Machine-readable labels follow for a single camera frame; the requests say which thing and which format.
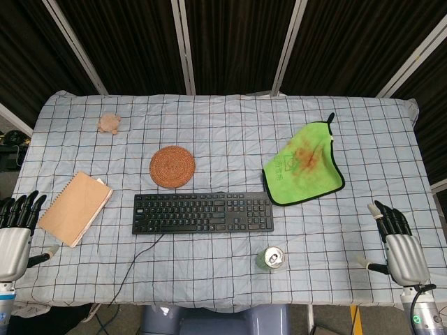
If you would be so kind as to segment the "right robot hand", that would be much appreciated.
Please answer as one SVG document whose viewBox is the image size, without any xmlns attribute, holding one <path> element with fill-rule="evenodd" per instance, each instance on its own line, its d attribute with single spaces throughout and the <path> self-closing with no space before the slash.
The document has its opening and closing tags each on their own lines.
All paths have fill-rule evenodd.
<svg viewBox="0 0 447 335">
<path fill-rule="evenodd" d="M 377 200 L 367 208 L 376 221 L 386 252 L 386 263 L 374 263 L 361 255 L 357 257 L 358 263 L 367 270 L 390 276 L 402 287 L 427 285 L 430 280 L 427 261 L 405 215 Z"/>
</svg>

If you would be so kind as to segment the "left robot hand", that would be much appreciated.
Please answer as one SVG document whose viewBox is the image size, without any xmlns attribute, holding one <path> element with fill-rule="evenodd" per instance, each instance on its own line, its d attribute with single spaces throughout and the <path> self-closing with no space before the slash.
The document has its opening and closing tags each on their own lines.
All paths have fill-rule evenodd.
<svg viewBox="0 0 447 335">
<path fill-rule="evenodd" d="M 1 200 L 1 282 L 8 284 L 32 268 L 52 258 L 59 250 L 54 245 L 46 252 L 30 256 L 31 243 L 45 195 L 33 191 L 19 198 Z"/>
</svg>

